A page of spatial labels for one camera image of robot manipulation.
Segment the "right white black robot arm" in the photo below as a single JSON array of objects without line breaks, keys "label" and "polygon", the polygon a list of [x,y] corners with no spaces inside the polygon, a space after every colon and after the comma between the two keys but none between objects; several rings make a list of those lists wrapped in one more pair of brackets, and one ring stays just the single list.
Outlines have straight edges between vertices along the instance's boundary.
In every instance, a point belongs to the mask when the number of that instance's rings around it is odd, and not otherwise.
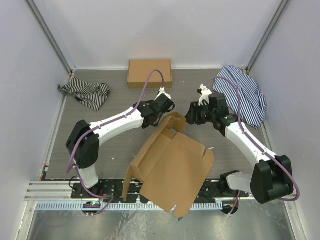
[{"label": "right white black robot arm", "polygon": [[185,116],[190,125],[212,123],[214,128],[235,144],[253,166],[251,174],[238,170],[220,176],[220,192],[232,197],[237,191],[252,194],[260,204],[289,196],[294,192],[292,164],[286,155],[277,155],[265,147],[239,120],[230,113],[222,93],[211,93],[193,101]]}]

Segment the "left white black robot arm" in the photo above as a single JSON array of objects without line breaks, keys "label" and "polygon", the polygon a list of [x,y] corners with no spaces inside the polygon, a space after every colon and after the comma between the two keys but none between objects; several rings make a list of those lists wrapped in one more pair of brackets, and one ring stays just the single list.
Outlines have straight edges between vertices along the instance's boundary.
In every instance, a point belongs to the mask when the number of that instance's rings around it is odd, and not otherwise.
[{"label": "left white black robot arm", "polygon": [[159,93],[154,100],[137,102],[113,117],[92,123],[78,121],[65,146],[70,154],[67,171],[70,171],[72,164],[76,165],[77,174],[84,185],[82,192],[91,199],[100,194],[101,187],[95,167],[100,146],[129,130],[156,127],[163,114],[174,108],[171,96]]}]

